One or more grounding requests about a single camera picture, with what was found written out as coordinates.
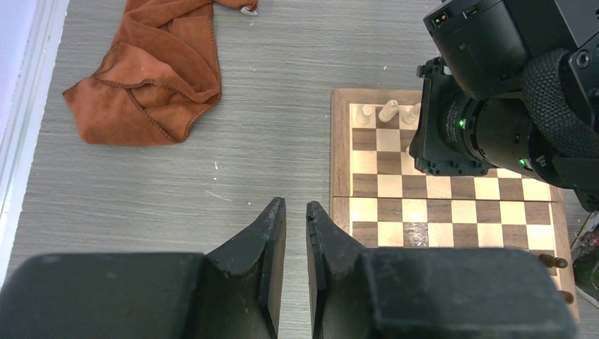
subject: pawn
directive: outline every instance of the pawn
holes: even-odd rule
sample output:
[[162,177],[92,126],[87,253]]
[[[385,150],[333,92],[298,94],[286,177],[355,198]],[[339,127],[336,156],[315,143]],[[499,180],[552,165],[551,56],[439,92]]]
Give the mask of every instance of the pawn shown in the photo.
[[374,107],[365,105],[364,107],[362,107],[361,110],[357,112],[356,121],[362,125],[366,125],[370,121],[370,117],[372,117],[373,113]]
[[556,258],[549,254],[541,254],[541,255],[539,255],[539,259],[548,268],[551,268],[551,267],[566,268],[566,267],[568,267],[568,261],[564,258]]
[[566,304],[572,305],[574,303],[574,296],[572,293],[566,291],[559,291],[559,293],[562,294],[562,297],[564,298]]
[[403,121],[403,123],[406,125],[414,124],[416,120],[418,120],[418,116],[420,116],[421,106],[422,105],[420,103],[417,103],[416,105],[412,106],[410,111],[408,113],[405,113],[401,117],[401,121]]
[[383,109],[381,109],[379,113],[379,120],[381,120],[382,122],[389,122],[398,112],[399,103],[397,102],[397,100],[391,100],[387,102]]

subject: gray table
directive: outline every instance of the gray table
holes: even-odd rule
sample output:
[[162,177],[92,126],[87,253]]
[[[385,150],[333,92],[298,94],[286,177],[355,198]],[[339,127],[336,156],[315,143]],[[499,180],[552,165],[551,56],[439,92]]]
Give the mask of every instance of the gray table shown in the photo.
[[[51,251],[210,251],[287,199],[281,338],[309,337],[305,204],[328,207],[334,88],[421,88],[437,0],[261,0],[215,9],[223,101],[167,148],[82,143],[61,98],[109,47],[123,0],[71,0],[8,274]],[[569,225],[586,214],[569,195]],[[599,311],[581,302],[581,338]]]

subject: wooden chessboard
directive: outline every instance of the wooden chessboard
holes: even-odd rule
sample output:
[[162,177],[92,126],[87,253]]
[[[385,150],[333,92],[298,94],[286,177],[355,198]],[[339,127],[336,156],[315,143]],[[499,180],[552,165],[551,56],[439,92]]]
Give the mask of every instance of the wooden chessboard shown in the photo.
[[[331,215],[365,246],[511,247],[571,262],[560,189],[506,169],[485,177],[433,177],[414,168],[408,146],[417,122],[400,114],[420,91],[335,90],[331,131]],[[400,114],[378,112],[397,100]],[[356,114],[371,105],[367,124]],[[571,266],[549,269],[557,288],[576,295]],[[570,305],[578,319],[576,300]]]

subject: brown cloth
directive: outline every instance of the brown cloth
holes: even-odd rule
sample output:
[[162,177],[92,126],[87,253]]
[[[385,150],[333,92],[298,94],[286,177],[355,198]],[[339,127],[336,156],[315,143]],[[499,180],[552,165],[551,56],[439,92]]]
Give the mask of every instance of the brown cloth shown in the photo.
[[[258,0],[217,0],[254,11]],[[220,101],[211,0],[128,0],[99,69],[63,93],[81,139],[147,146],[185,141]]]

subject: white chess piece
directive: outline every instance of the white chess piece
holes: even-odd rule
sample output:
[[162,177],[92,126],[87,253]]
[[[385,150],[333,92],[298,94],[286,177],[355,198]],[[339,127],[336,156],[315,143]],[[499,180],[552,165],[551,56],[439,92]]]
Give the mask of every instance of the white chess piece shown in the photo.
[[379,113],[379,119],[382,122],[388,122],[398,112],[399,112],[399,103],[397,102],[397,100],[391,100],[391,101],[387,102],[387,104],[385,105],[385,107],[383,107],[383,109],[381,109],[381,111]]
[[361,123],[362,125],[368,124],[370,121],[370,117],[374,113],[374,106],[365,105],[361,110],[357,112],[356,121]]
[[404,114],[403,117],[401,117],[401,121],[403,121],[403,123],[406,125],[414,124],[416,120],[418,120],[418,116],[420,116],[421,106],[422,105],[420,103],[417,103],[416,105],[412,106],[410,111]]

